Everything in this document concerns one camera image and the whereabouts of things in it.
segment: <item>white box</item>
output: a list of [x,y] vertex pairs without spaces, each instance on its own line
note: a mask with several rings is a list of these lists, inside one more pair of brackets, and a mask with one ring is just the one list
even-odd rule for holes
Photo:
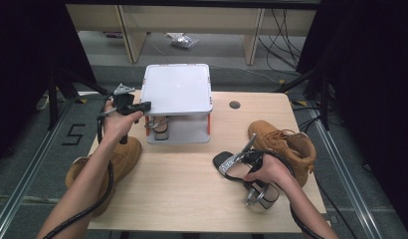
[[155,140],[147,131],[147,142],[204,143],[210,140],[211,82],[205,64],[150,65],[146,68],[140,101],[151,102],[146,120],[168,116],[169,139]]

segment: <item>tan work boot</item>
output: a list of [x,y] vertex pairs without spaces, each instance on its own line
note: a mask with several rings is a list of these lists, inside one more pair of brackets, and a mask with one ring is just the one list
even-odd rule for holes
[[[111,199],[113,198],[117,184],[135,168],[141,155],[141,151],[141,143],[134,137],[129,136],[126,144],[117,144],[110,159],[113,167],[113,188],[103,204],[96,208],[96,210],[93,212],[93,217],[98,217],[105,212]],[[88,157],[80,157],[74,161],[65,180],[65,184],[68,188],[74,183],[75,179],[80,174],[81,170],[83,170],[88,160]],[[98,200],[104,195],[105,191],[107,190],[107,186],[108,174],[106,173],[102,182]]]
[[303,132],[279,130],[264,120],[253,121],[248,127],[248,137],[257,134],[253,147],[257,150],[271,149],[284,157],[295,172],[295,177],[303,187],[308,173],[313,172],[315,147]]

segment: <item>metal rail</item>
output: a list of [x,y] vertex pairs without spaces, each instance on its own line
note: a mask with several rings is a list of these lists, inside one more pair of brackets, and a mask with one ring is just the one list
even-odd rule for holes
[[[311,101],[308,101],[308,106],[311,108],[316,107],[316,105]],[[314,119],[319,116],[317,110],[310,110],[310,114]],[[317,120],[315,122],[315,125],[367,237],[373,239],[383,238],[380,231],[378,230],[374,217],[369,211],[361,193],[359,192],[359,189],[357,188],[352,178],[352,175],[347,169],[346,163],[341,157],[329,130],[325,130],[320,120]]]
[[0,213],[0,239],[3,238],[3,236],[5,235],[9,225],[12,222],[12,219],[17,213],[27,190],[29,189],[34,178],[36,177],[37,172],[39,171],[40,166],[42,165],[45,159],[45,155],[49,151],[50,146],[62,125],[63,119],[65,118],[73,104],[74,100],[70,99],[67,99],[64,102],[63,108],[61,110],[62,115],[57,120],[55,126],[46,133],[46,136],[44,137],[42,143],[40,144],[39,149],[37,150],[27,169],[25,170],[23,176],[21,177],[18,185],[16,186],[11,196],[9,197],[7,203],[3,207]]

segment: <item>finger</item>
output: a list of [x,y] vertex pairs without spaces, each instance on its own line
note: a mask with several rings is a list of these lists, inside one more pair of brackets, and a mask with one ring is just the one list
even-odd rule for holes
[[136,121],[136,120],[139,120],[142,116],[144,116],[144,113],[142,111],[138,111],[138,112],[129,114],[128,116],[130,117],[132,121]]
[[113,109],[113,101],[106,101],[104,106],[104,111],[108,112]]
[[257,180],[257,174],[255,172],[250,172],[247,175],[245,175],[242,179],[245,181],[255,181]]

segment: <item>black curtain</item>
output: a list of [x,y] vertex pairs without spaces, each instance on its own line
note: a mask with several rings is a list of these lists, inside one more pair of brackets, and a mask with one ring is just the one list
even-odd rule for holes
[[51,73],[66,97],[74,97],[69,71],[96,79],[65,4],[0,0],[0,158],[48,88]]
[[361,6],[330,83],[344,122],[408,231],[408,1]]
[[350,3],[344,0],[321,0],[306,36],[297,72],[304,74],[316,66],[327,44],[344,21],[349,5]]

